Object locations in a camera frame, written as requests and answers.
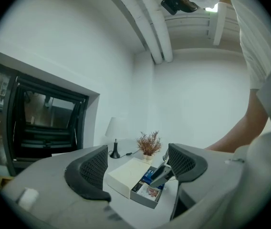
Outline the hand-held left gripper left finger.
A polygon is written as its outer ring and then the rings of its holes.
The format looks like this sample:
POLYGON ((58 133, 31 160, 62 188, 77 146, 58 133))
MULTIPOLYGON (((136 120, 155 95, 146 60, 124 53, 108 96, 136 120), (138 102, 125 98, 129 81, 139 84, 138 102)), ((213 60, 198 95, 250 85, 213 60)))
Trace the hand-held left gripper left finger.
POLYGON ((110 194, 103 191, 107 159, 108 146, 104 145, 74 160, 65 169, 67 185, 84 199, 110 202, 110 194))

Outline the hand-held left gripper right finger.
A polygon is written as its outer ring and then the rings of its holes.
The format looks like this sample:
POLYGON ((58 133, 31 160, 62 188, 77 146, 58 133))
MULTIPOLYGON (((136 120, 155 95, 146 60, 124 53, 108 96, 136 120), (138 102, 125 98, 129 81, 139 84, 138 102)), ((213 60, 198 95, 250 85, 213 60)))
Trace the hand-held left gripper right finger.
POLYGON ((205 158, 189 152, 176 144, 168 145, 169 165, 179 183, 192 182, 208 168, 205 158))

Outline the blue coffee packet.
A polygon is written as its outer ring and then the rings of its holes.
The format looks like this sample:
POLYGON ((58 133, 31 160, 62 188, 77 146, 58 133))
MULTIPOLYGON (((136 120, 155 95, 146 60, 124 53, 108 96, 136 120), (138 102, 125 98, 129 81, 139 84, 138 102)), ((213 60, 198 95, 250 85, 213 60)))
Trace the blue coffee packet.
POLYGON ((157 170, 156 167, 150 167, 146 173, 142 176, 141 182, 148 184, 152 188, 157 188, 159 190, 163 190, 165 183, 161 183, 161 179, 154 176, 155 171, 157 170))

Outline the white floral printed packet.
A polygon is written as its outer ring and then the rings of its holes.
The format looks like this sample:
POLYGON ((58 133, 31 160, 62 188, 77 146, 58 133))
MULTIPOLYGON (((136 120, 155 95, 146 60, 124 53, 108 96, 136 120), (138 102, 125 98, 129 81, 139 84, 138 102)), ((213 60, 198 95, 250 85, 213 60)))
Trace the white floral printed packet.
POLYGON ((144 183, 137 191, 137 194, 144 197, 145 199, 157 201, 161 192, 162 190, 150 187, 148 184, 144 183))

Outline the black small packet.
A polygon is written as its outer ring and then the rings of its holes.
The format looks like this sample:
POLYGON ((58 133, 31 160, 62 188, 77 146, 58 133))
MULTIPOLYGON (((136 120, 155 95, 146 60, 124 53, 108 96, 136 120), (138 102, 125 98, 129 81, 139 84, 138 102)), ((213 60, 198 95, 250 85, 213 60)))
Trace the black small packet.
POLYGON ((132 188, 132 191, 137 193, 138 190, 142 187, 143 185, 143 182, 142 181, 139 181, 133 188, 132 188))

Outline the grey box drawer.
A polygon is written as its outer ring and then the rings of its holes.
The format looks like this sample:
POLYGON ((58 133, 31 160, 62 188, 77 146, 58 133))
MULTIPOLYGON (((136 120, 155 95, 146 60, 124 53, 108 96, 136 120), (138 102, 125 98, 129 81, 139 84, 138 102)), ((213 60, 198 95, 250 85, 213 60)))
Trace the grey box drawer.
POLYGON ((155 209, 155 207, 157 206, 157 204, 159 202, 161 194, 159 195, 159 198, 157 199, 157 201, 151 201, 151 200, 145 199, 144 197, 138 195, 137 193, 135 193, 131 190, 130 191, 130 199, 143 205, 143 206, 155 209))

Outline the person's right forearm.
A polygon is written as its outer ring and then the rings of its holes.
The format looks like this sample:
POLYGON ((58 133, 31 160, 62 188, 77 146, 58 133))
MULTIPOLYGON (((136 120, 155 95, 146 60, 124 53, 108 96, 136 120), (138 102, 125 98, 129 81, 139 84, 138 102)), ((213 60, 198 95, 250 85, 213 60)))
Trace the person's right forearm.
POLYGON ((257 97, 257 89, 251 89, 245 115, 219 141, 207 150, 234 153, 241 146, 249 145, 266 126, 268 114, 257 97))

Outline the dried brown plant in vase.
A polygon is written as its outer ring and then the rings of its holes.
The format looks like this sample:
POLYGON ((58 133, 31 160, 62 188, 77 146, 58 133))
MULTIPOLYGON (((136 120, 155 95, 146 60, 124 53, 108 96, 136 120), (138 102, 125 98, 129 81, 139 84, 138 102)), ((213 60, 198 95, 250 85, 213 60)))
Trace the dried brown plant in vase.
POLYGON ((136 139, 136 142, 145 160, 152 160, 153 156, 162 148, 159 131, 153 131, 149 134, 141 132, 141 136, 136 139))

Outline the white drawer box shell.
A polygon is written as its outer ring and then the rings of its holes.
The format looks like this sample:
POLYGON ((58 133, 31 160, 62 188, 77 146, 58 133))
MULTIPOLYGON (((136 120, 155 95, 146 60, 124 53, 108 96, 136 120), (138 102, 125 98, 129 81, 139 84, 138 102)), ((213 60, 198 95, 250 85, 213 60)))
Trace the white drawer box shell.
POLYGON ((151 164, 138 158, 132 158, 106 176, 108 186, 130 199, 132 188, 149 170, 151 164))

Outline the white shade table lamp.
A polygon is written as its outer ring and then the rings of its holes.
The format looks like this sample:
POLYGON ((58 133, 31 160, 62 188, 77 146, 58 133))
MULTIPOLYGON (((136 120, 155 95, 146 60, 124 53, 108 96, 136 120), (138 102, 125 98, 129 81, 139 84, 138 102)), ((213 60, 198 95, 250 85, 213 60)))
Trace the white shade table lamp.
POLYGON ((121 156, 118 152, 118 139, 127 136, 127 123, 124 118, 112 117, 107 127, 105 136, 114 140, 114 148, 110 154, 111 158, 118 159, 121 156))

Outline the open wooden box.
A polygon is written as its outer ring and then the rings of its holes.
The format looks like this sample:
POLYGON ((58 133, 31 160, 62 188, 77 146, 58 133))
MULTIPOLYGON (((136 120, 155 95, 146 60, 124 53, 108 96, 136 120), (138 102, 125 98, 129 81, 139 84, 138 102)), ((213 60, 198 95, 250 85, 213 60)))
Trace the open wooden box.
POLYGON ((14 177, 11 176, 0 176, 0 190, 2 190, 14 177))

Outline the person's light shirt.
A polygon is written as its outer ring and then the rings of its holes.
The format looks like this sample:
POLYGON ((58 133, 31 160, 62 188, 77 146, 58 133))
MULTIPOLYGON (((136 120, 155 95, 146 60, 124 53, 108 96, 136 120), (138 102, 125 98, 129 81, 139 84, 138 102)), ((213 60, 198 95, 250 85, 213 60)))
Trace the person's light shirt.
POLYGON ((230 0, 240 27, 250 89, 259 90, 271 73, 271 18, 258 0, 230 0))

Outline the ceiling light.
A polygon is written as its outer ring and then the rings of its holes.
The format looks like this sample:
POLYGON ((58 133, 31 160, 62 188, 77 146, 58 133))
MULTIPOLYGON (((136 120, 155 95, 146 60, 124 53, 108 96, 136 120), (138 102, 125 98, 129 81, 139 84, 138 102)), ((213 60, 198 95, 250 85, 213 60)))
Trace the ceiling light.
POLYGON ((207 12, 216 13, 216 12, 218 12, 218 3, 216 5, 214 5, 212 8, 207 7, 207 8, 204 8, 204 10, 207 11, 207 12))

